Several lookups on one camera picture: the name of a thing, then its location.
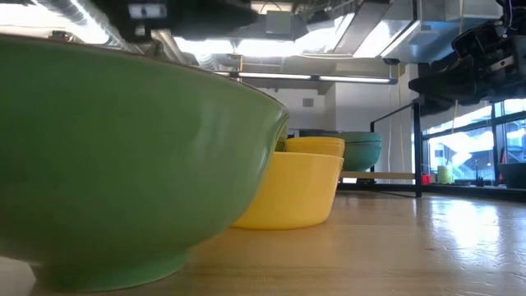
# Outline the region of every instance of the wooden table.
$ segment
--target wooden table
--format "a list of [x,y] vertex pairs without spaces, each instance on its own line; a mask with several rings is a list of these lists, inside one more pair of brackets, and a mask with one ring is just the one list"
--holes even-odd
[[[0,258],[0,295],[56,294]],[[287,231],[229,229],[177,274],[97,296],[526,295],[526,207],[340,195],[329,220]]]

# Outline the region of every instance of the yellow cup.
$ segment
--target yellow cup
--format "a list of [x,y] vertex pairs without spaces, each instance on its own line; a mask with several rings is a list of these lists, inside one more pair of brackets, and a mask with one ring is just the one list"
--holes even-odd
[[343,163],[329,155],[275,152],[256,199],[234,227],[296,229],[322,223]]
[[314,153],[343,157],[345,141],[329,136],[304,136],[287,139],[285,142],[287,152]]

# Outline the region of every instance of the green bowl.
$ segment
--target green bowl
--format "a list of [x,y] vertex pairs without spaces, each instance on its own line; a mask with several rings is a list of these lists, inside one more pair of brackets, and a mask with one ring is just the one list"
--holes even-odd
[[375,132],[337,132],[332,136],[344,139],[345,143],[381,141],[381,135]]
[[344,152],[344,171],[363,172],[376,164],[381,153],[381,142],[347,144]]
[[158,280],[233,224],[288,119],[191,67],[0,35],[0,256],[55,289]]

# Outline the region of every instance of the red object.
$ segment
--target red object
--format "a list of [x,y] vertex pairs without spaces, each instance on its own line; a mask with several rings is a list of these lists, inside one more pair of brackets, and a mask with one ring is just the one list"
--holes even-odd
[[422,175],[422,185],[431,184],[431,175]]

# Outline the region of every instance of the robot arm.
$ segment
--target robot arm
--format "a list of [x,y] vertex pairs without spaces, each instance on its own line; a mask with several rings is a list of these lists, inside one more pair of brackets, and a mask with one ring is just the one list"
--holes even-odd
[[468,30],[453,41],[456,61],[409,82],[411,90],[436,108],[423,113],[448,109],[456,100],[469,105],[481,99],[526,97],[526,1],[497,2],[504,11],[500,20]]

